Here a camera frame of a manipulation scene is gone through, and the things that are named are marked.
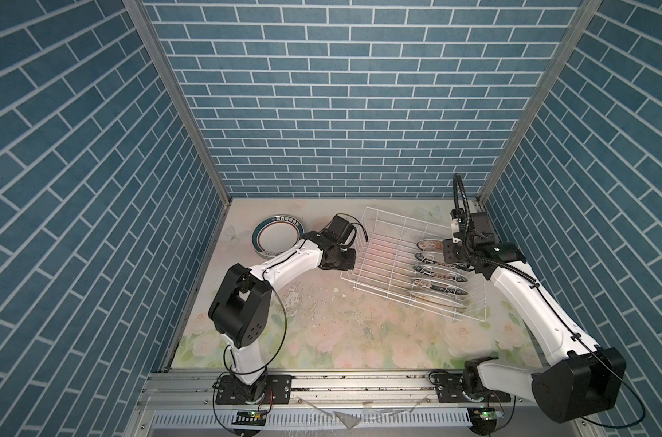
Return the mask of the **white wire dish rack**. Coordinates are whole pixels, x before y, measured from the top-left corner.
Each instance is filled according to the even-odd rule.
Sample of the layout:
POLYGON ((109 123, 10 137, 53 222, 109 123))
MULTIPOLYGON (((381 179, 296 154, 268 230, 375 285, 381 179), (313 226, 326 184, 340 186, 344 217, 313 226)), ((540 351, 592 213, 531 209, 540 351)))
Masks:
POLYGON ((367 237, 362 234, 354 243, 356 267, 341 274, 341 278, 350 282, 355 290, 453 320, 483 322, 487 318, 486 282, 474 271, 454 269, 465 275, 467 282, 450 282, 418 274, 412 269, 416 264, 425 264, 415 258, 420 252, 416 243, 420 240, 443 241, 451 236, 448 227, 371 207, 365 209, 361 222, 367 237), (415 288, 412 284, 415 278, 458 285, 469 295, 449 296, 467 308, 429 308, 426 304, 414 302, 409 296, 410 291, 428 291, 415 288))

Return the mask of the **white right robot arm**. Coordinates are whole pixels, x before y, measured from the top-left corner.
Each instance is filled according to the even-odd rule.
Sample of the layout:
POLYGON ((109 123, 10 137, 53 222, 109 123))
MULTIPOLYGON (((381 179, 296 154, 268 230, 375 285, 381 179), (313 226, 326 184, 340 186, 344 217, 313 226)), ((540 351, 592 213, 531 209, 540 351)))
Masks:
POLYGON ((563 424, 615 406, 626 360, 605 349, 565 313, 536 277, 521 250, 500 242, 485 213, 452 212, 452 237, 442 251, 448 261, 473 267, 508 300, 534 335, 546 367, 531 370, 495 358, 466 362, 462 389, 478 399, 501 391, 535 402, 553 422, 563 424))

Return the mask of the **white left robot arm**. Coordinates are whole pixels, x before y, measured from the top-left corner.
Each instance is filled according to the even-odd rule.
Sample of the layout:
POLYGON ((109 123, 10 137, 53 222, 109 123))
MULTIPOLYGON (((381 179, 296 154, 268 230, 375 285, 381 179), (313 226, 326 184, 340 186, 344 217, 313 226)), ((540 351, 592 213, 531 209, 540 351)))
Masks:
POLYGON ((268 366, 259 338, 265 330, 272 298, 279 289, 312 271, 350 271, 356 264, 353 248, 357 229, 352 224, 310 231, 291 249, 261 264, 235 264, 226 271, 208 310, 208 317, 228 346, 227 376, 237 400, 256 403, 268 392, 268 366))

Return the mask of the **dark green rim plate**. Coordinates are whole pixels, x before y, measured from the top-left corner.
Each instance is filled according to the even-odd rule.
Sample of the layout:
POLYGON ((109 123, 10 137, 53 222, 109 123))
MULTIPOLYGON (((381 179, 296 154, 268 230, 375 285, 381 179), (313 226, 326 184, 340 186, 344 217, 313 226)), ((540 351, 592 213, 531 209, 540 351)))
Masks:
POLYGON ((300 220, 289 215, 275 215, 261 221, 252 232, 252 246, 259 256, 270 260, 292 249, 305 233, 300 220))

